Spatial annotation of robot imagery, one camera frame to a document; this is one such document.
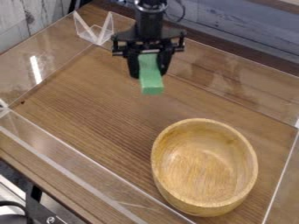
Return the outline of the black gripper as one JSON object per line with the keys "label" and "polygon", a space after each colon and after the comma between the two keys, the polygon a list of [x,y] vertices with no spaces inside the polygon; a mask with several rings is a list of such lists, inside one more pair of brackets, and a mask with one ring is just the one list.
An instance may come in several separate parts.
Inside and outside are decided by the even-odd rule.
{"label": "black gripper", "polygon": [[165,5],[137,5],[133,25],[110,36],[112,55],[126,58],[129,75],[134,79],[138,78],[138,54],[157,53],[157,67],[165,75],[173,53],[184,50],[187,32],[164,27],[165,9]]}

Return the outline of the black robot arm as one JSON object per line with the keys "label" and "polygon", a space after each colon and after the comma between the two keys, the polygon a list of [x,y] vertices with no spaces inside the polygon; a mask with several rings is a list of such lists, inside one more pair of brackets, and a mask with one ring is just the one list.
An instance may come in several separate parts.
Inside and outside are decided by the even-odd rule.
{"label": "black robot arm", "polygon": [[134,23],[110,36],[112,55],[126,60],[132,78],[140,78],[141,54],[154,54],[153,63],[161,76],[165,75],[172,56],[184,51],[187,31],[164,27],[167,0],[134,0]]}

